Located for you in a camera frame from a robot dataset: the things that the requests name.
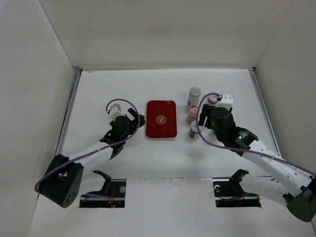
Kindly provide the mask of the grey-lid spice jar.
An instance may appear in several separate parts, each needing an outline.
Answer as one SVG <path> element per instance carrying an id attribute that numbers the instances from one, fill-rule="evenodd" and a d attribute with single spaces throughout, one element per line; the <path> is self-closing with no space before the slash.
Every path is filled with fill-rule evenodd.
<path id="1" fill-rule="evenodd" d="M 210 106 L 215 106 L 218 103 L 218 96 L 217 95 L 209 95 L 207 97 L 207 103 Z"/>
<path id="2" fill-rule="evenodd" d="M 191 139 L 198 139 L 199 138 L 198 128 L 200 131 L 202 131 L 202 126 L 199 126 L 196 123 L 196 121 L 192 121 L 190 124 L 190 130 L 188 132 L 188 135 Z"/>

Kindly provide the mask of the grey-lid spice jar front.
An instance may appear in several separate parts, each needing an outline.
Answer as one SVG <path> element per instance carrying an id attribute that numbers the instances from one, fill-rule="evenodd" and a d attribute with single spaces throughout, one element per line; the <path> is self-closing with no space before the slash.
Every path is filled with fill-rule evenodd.
<path id="1" fill-rule="evenodd" d="M 202 131 L 202 126 L 199 126 L 196 123 L 196 121 L 192 121 L 190 124 L 190 130 L 188 132 L 188 135 L 191 139 L 198 139 L 199 138 L 198 128 L 200 131 Z"/>

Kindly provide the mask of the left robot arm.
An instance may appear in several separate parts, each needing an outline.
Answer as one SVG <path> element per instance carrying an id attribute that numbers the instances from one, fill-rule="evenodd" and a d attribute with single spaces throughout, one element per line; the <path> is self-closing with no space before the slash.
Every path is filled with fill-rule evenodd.
<path id="1" fill-rule="evenodd" d="M 35 190 L 62 208 L 69 207 L 77 198 L 84 174 L 104 161 L 115 158 L 127 140 L 145 124 L 145 117 L 129 108 L 130 119 L 119 110 L 110 111 L 111 129 L 95 145 L 80 153 L 56 155 Z"/>

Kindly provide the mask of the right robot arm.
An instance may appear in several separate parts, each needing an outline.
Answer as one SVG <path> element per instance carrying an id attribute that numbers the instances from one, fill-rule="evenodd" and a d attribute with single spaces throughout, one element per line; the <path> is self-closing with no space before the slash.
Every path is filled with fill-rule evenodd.
<path id="1" fill-rule="evenodd" d="M 232 194 L 264 196 L 285 206 L 297 219 L 312 221 L 316 214 L 315 173 L 284 160 L 254 133 L 236 126 L 231 111 L 226 108 L 199 105 L 196 121 L 199 127 L 213 129 L 221 142 L 220 145 L 209 142 L 209 145 L 232 151 L 271 176 L 268 179 L 239 169 L 230 177 L 229 190 Z"/>

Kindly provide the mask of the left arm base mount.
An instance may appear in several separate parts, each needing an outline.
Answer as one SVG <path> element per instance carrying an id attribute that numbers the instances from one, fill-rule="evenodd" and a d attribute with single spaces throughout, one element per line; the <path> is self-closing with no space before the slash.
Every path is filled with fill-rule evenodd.
<path id="1" fill-rule="evenodd" d="M 99 170 L 93 172 L 102 176 L 103 186 L 100 190 L 81 195 L 79 208 L 124 208 L 126 179 L 112 179 Z"/>

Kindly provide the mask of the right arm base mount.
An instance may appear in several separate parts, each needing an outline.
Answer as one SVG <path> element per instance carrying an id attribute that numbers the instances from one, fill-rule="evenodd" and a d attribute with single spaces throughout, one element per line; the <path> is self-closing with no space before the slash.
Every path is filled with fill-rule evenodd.
<path id="1" fill-rule="evenodd" d="M 231 177 L 214 178 L 213 190 L 217 208 L 259 207 L 261 200 L 257 194 L 245 192 L 240 183 L 249 172 L 243 169 L 236 171 Z"/>

